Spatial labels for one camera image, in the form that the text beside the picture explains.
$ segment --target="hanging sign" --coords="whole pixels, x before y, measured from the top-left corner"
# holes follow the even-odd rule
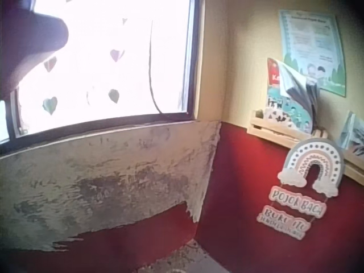
[[[326,196],[325,202],[283,188],[284,185],[305,187],[306,176],[314,164],[320,167],[320,173],[312,188]],[[288,153],[283,169],[278,173],[280,186],[273,186],[271,189],[268,198],[272,204],[264,206],[257,221],[298,240],[303,239],[313,220],[320,219],[325,214],[328,198],[338,195],[343,171],[344,157],[340,148],[333,142],[322,138],[312,138],[298,143]],[[312,216],[312,219],[308,222],[303,218],[296,218],[277,210],[273,207],[275,202]]]

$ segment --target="black wire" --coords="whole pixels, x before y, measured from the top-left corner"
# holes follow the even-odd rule
[[[153,87],[152,87],[152,32],[153,32],[153,20],[152,20],[152,23],[151,23],[151,27],[150,27],[150,40],[149,40],[149,68],[148,68],[148,74],[149,74],[149,90],[150,90],[150,95],[152,97],[152,100],[153,100],[153,104],[155,106],[155,108],[157,109],[157,111],[159,112],[160,115],[163,115],[164,117],[170,119],[171,121],[179,121],[179,119],[175,119],[175,118],[172,118],[170,115],[168,114],[165,114],[163,113],[155,99],[154,99],[154,92],[153,92]]]

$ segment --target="paper poster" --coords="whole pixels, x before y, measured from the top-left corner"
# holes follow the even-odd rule
[[[341,41],[334,15],[280,10],[284,62],[321,89],[346,95]]]

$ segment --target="dirty floor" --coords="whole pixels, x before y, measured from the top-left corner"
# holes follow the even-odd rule
[[[195,240],[174,251],[169,257],[134,273],[229,273],[209,256]]]

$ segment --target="wooden shelf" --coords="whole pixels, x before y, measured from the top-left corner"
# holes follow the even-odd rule
[[[261,111],[253,111],[250,124],[247,129],[248,134],[269,140],[281,146],[292,148],[301,140],[309,138],[328,138],[326,130],[316,130],[312,135],[301,131],[290,129],[286,126],[270,122],[263,119]],[[364,186],[364,162],[359,157],[342,150],[345,157],[344,175]]]

